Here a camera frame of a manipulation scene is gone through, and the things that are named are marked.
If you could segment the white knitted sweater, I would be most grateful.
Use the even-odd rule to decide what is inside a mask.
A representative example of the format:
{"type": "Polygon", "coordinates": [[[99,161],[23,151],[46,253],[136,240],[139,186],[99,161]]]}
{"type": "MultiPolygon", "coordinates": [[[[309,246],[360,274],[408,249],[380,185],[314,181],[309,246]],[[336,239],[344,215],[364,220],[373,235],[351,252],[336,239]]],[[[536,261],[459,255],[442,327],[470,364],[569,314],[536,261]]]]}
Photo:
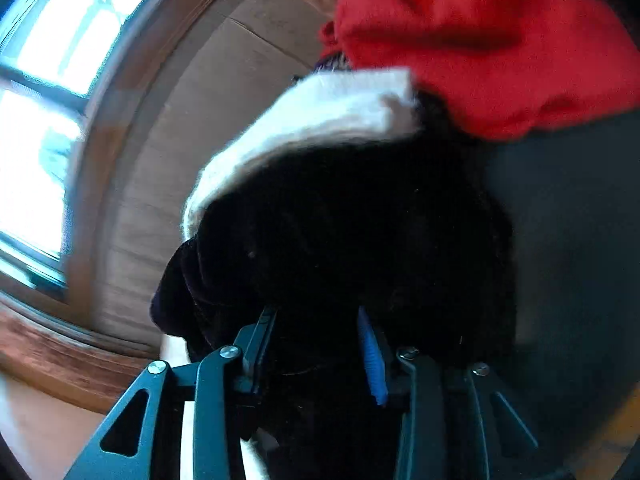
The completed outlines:
{"type": "Polygon", "coordinates": [[[315,148],[395,142],[418,129],[410,70],[313,73],[282,93],[201,169],[184,204],[182,238],[198,232],[211,203],[270,162],[315,148]]]}

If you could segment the dark navy garment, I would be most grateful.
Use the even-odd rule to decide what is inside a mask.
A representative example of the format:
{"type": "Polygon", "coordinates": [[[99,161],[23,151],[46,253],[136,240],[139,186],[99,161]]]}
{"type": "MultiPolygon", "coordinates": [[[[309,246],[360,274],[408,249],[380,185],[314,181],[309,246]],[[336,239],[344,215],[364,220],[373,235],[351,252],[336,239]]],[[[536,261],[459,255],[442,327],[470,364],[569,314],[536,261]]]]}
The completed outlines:
{"type": "Polygon", "coordinates": [[[205,358],[276,312],[262,391],[275,479],[388,479],[399,418],[363,357],[413,347],[442,368],[512,346],[512,223],[487,187],[495,145],[431,98],[405,139],[305,148],[205,211],[169,260],[153,322],[205,358]]]}

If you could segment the red garment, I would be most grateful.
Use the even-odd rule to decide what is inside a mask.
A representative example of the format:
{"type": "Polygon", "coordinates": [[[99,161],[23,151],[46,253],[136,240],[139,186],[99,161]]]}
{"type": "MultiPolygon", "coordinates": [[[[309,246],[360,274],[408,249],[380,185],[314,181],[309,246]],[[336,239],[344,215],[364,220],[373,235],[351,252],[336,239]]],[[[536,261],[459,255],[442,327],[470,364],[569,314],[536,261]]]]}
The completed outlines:
{"type": "Polygon", "coordinates": [[[325,54],[405,67],[493,141],[635,110],[639,51],[605,0],[337,0],[325,54]]]}

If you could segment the window with blue frame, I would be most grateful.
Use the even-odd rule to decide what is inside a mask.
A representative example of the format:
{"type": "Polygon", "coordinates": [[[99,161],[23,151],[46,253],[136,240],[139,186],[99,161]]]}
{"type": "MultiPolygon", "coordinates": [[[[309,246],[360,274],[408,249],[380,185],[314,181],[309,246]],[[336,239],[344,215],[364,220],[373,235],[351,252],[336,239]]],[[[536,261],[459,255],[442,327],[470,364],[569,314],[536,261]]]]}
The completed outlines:
{"type": "Polygon", "coordinates": [[[93,91],[148,0],[1,0],[1,271],[60,299],[93,91]]]}

